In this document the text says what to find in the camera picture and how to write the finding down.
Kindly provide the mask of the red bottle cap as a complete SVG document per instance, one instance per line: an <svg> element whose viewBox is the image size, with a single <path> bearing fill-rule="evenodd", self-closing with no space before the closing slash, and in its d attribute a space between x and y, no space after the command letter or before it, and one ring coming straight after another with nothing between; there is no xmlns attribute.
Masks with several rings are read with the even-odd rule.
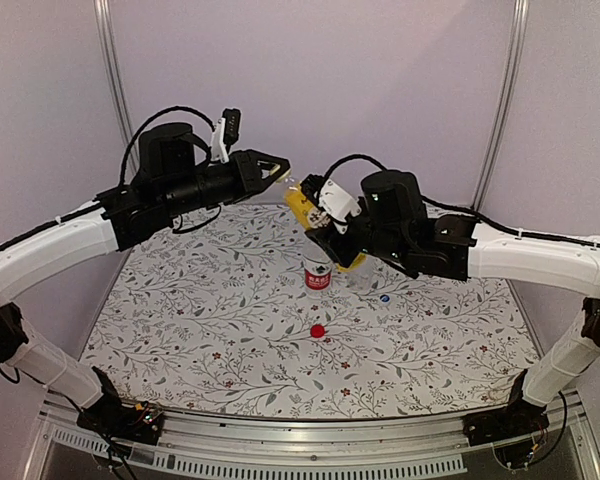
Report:
<svg viewBox="0 0 600 480"><path fill-rule="evenodd" d="M321 324L313 325L310 329L310 335L312 338L322 338L326 335L326 329Z"/></svg>

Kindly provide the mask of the red cap water bottle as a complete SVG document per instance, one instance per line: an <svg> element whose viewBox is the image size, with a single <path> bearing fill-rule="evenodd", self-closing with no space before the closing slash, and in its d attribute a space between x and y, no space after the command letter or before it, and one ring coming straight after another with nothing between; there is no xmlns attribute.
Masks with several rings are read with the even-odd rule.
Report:
<svg viewBox="0 0 600 480"><path fill-rule="evenodd" d="M333 264L329 257L310 240L303 245L302 266L307 294L315 299L326 298L332 283Z"/></svg>

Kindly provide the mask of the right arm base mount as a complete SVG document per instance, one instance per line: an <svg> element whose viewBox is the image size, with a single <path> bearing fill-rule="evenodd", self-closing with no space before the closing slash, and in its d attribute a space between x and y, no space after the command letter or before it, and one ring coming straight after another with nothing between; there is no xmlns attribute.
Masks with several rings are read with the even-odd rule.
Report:
<svg viewBox="0 0 600 480"><path fill-rule="evenodd" d="M494 450L496 460L505 468L517 470L531 465L540 449L534 433L544 434L549 426L546 407L523 399L523 383L527 371L514 380L507 403L500 408L467 414L462 418L463 434L471 446L507 441Z"/></svg>

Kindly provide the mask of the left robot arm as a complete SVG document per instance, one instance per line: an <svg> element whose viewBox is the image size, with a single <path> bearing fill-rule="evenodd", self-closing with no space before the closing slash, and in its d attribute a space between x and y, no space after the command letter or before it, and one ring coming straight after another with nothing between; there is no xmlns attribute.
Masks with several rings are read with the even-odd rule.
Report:
<svg viewBox="0 0 600 480"><path fill-rule="evenodd" d="M106 374L39 335L15 300L78 264L143 243L182 215L259 195L289 172L284 158L232 151L237 140L237 123L227 118L209 142L183 122L142 127L133 139L140 166L131 181L0 244L0 364L65 395L106 433L121 433L129 415Z"/></svg>

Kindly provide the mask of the clear plastic bottle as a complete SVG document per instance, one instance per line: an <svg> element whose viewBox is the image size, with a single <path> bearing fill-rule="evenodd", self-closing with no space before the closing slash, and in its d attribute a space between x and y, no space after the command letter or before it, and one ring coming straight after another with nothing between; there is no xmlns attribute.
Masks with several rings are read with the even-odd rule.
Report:
<svg viewBox="0 0 600 480"><path fill-rule="evenodd" d="M372 284L375 270L375 258L363 256L359 263L345 273L346 287L355 292L366 291Z"/></svg>

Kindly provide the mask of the pale yellow bottle cap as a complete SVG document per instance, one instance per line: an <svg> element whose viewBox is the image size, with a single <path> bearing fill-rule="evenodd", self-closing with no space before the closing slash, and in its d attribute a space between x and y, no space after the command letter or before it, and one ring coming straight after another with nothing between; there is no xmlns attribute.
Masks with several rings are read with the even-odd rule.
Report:
<svg viewBox="0 0 600 480"><path fill-rule="evenodd" d="M277 184L287 185L294 182L291 169L287 169L285 172L281 172L280 177L276 180Z"/></svg>

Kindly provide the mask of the yellow juice bottle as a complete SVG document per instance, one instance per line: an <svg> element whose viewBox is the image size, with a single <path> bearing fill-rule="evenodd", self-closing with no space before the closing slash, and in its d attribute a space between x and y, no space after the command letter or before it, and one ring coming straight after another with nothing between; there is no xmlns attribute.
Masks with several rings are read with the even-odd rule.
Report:
<svg viewBox="0 0 600 480"><path fill-rule="evenodd" d="M305 236L305 231L310 229L308 226L308 221L306 219L306 213L308 212L308 207L310 206L310 204L306 200L306 198L304 197L304 195L302 194L302 192L300 190L300 183L301 182L294 180L293 183L287 184L286 189L284 191L283 198L284 198L287 206L290 208L291 212L296 217L299 224L304 229L304 243L305 243L308 240L307 237ZM349 269L345 270L344 268L339 267L333 261L331 261L331 262L333 264L334 270L339 270L341 272L347 272L349 270Z"/></svg>

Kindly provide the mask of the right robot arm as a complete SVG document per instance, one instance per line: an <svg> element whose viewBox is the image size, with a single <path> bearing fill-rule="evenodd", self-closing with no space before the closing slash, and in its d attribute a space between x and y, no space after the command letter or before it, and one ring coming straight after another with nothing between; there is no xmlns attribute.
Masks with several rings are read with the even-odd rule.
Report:
<svg viewBox="0 0 600 480"><path fill-rule="evenodd" d="M583 295L571 329L515 381L509 405L497 415L504 435L519 435L536 409L600 357L600 237L515 230L466 209L431 218L416 177L398 170L365 177L359 198L326 175L310 175L300 188L329 220L307 237L342 267L366 254L412 278L500 278Z"/></svg>

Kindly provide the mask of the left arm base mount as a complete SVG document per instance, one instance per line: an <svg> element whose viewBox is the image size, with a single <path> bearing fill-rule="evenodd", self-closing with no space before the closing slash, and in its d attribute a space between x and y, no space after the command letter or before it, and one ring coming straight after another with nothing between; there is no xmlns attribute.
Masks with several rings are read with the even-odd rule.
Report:
<svg viewBox="0 0 600 480"><path fill-rule="evenodd" d="M77 426L107 438L157 445L165 420L162 408L147 401L125 405L108 376L96 367L92 370L101 383L103 396L80 410Z"/></svg>

